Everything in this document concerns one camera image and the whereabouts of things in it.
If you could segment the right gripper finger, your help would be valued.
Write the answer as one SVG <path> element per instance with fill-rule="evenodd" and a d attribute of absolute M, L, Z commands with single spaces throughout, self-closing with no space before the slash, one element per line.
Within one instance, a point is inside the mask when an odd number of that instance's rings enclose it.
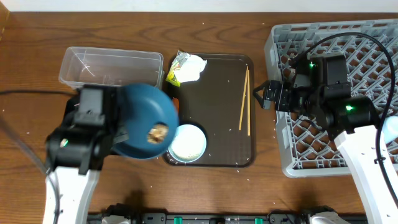
<path fill-rule="evenodd" d="M 259 92 L 259 91 L 261 91 L 261 90 L 268 89 L 268 88 L 269 88 L 269 84 L 270 84 L 270 81 L 269 81 L 269 80 L 265 81 L 264 83 L 262 83 L 262 84 L 260 84 L 259 86 L 255 87 L 255 88 L 253 89 L 253 93 L 257 93 L 257 92 Z"/>
<path fill-rule="evenodd" d="M 264 99 L 261 95 L 258 94 L 258 92 L 253 92 L 253 97 L 257 100 L 257 102 L 259 103 L 260 107 L 263 108 L 264 107 Z"/>

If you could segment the wooden chopstick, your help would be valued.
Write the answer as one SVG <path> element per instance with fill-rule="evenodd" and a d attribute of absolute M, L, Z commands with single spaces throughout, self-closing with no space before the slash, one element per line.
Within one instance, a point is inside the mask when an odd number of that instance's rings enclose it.
<path fill-rule="evenodd" d="M 248 130 L 247 130 L 247 134 L 248 134 L 248 136 L 250 136 L 251 135 L 251 102 L 250 102 L 250 100 L 251 100 L 251 96 L 250 96 L 250 71 L 249 71 L 249 67 L 247 68 L 247 72 L 246 72 L 246 76 L 247 76 L 247 94 L 246 94 L 246 97 L 247 97 L 247 109 L 248 109 L 248 114 L 247 114 L 247 122 L 248 122 L 248 124 L 247 124 L 247 127 L 248 127 Z"/>
<path fill-rule="evenodd" d="M 240 116 L 239 116 L 239 126 L 238 126 L 238 130 L 239 131 L 242 128 L 244 104 L 245 104 L 245 98 L 246 98 L 246 88 L 247 88 L 247 83 L 248 83 L 248 73 L 249 73 L 249 67 L 246 66 L 245 79 L 244 79 L 244 88 L 243 88 L 243 95 L 242 95 L 242 102 L 241 102 L 241 111 L 240 111 Z"/>

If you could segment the white napkin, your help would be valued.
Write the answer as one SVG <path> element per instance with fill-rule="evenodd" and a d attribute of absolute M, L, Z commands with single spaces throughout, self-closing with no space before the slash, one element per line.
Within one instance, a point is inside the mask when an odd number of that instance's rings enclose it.
<path fill-rule="evenodd" d="M 203 60 L 197 55 L 189 55 L 187 60 L 182 63 L 180 68 L 174 72 L 178 82 L 194 82 L 199 80 L 200 73 L 204 71 L 207 60 Z"/>

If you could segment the yellow green snack wrapper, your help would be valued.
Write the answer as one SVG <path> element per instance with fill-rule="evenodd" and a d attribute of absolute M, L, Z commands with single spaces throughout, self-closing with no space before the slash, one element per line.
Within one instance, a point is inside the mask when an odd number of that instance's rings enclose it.
<path fill-rule="evenodd" d="M 174 86 L 180 87 L 180 81 L 178 81 L 176 72 L 179 71 L 182 65 L 188 60 L 190 57 L 189 53 L 178 51 L 172 64 L 170 70 L 165 78 L 165 80 L 171 83 Z"/>

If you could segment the blue-inside white cup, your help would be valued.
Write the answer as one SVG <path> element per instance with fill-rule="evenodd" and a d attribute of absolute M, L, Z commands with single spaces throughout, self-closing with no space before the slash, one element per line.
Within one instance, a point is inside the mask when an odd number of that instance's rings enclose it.
<path fill-rule="evenodd" d="M 385 144 L 389 144 L 398 137 L 398 117 L 390 116 L 385 119 L 382 132 Z"/>

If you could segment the brown food scrap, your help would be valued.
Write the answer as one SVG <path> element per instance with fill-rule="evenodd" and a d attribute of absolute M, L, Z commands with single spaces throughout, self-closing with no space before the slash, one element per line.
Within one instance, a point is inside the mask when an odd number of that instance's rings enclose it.
<path fill-rule="evenodd" d="M 169 132 L 169 127 L 165 124 L 155 124 L 147 133 L 147 141 L 151 144 L 160 144 L 164 141 Z"/>

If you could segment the large blue bowl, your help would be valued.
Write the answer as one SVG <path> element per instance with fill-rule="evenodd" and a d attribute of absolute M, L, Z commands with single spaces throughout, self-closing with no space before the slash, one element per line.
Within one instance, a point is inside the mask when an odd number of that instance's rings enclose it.
<path fill-rule="evenodd" d="M 118 91 L 118 106 L 121 119 L 113 146 L 116 154 L 152 159 L 166 152 L 179 126 L 177 110 L 166 93 L 142 83 L 122 86 Z M 158 123 L 167 125 L 169 132 L 162 143 L 151 144 L 147 133 Z"/>

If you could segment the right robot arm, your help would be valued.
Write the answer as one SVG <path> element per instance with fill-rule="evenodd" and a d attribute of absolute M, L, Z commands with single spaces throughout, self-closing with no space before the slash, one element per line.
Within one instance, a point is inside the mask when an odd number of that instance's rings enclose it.
<path fill-rule="evenodd" d="M 382 120 L 366 96 L 352 96 L 344 55 L 293 59 L 293 82 L 268 80 L 253 90 L 264 108 L 313 116 L 343 155 L 369 223 L 397 223 L 397 172 Z"/>

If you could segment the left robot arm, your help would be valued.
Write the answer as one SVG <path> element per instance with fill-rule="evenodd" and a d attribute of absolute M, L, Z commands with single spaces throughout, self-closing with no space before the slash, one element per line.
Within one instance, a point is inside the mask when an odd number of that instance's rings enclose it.
<path fill-rule="evenodd" d="M 114 144 L 116 87 L 84 85 L 66 103 L 59 127 L 45 142 L 44 223 L 86 223 L 104 158 Z"/>

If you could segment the grey dishwasher rack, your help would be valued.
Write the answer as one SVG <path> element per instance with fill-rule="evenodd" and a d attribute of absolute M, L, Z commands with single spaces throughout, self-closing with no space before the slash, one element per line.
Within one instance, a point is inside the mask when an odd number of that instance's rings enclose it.
<path fill-rule="evenodd" d="M 291 81 L 295 72 L 288 60 L 309 49 L 318 41 L 347 32 L 361 32 L 380 41 L 397 62 L 397 19 L 282 24 L 271 29 L 264 46 L 267 74 L 271 80 Z M 391 74 L 385 55 L 372 41 L 360 37 L 337 37 L 315 47 L 312 54 L 340 53 L 347 59 L 348 81 L 353 96 L 372 99 L 382 112 Z M 329 140 L 308 124 L 308 118 L 277 112 L 276 137 L 283 173 L 290 178 L 348 175 L 343 156 Z"/>

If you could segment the brown serving tray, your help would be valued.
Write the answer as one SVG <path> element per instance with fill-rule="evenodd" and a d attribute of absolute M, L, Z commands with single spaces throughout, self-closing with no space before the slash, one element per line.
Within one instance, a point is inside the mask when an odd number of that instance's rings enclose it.
<path fill-rule="evenodd" d="M 243 101 L 245 78 L 254 84 L 254 64 L 247 55 L 200 54 L 207 61 L 199 80 L 162 90 L 179 100 L 180 124 L 198 126 L 206 149 L 190 167 L 250 166 L 256 158 L 255 101 Z"/>

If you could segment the light blue rice bowl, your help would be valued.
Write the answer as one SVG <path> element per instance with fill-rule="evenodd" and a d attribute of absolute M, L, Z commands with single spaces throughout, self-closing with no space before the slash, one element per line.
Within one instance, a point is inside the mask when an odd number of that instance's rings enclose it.
<path fill-rule="evenodd" d="M 205 133 L 193 124 L 180 125 L 168 148 L 169 154 L 182 163 L 191 163 L 204 154 L 207 140 Z"/>

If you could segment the orange carrot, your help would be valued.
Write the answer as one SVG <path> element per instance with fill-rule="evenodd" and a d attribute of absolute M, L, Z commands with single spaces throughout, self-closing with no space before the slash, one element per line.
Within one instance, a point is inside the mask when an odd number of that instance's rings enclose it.
<path fill-rule="evenodd" d="M 174 106 L 175 106 L 177 112 L 179 112 L 179 109 L 180 109 L 180 102 L 179 102 L 178 98 L 172 98 L 172 102 L 173 102 L 173 104 L 174 104 Z"/>

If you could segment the clear plastic bin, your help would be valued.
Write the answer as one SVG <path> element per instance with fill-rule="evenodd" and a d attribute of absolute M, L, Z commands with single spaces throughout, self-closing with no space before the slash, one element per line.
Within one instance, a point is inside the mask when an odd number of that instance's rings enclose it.
<path fill-rule="evenodd" d="M 69 47 L 59 72 L 59 81 L 72 89 L 83 85 L 124 86 L 145 83 L 162 86 L 163 55 L 158 52 Z"/>

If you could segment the black plastic tray bin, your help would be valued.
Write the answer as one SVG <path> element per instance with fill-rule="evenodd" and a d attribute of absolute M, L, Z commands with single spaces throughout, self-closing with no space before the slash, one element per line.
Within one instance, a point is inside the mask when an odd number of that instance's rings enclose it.
<path fill-rule="evenodd" d="M 75 113 L 79 109 L 80 97 L 73 96 L 71 97 L 65 107 L 65 112 L 63 115 L 62 122 L 57 130 L 67 130 L 67 129 L 77 129 L 78 126 L 74 122 Z"/>

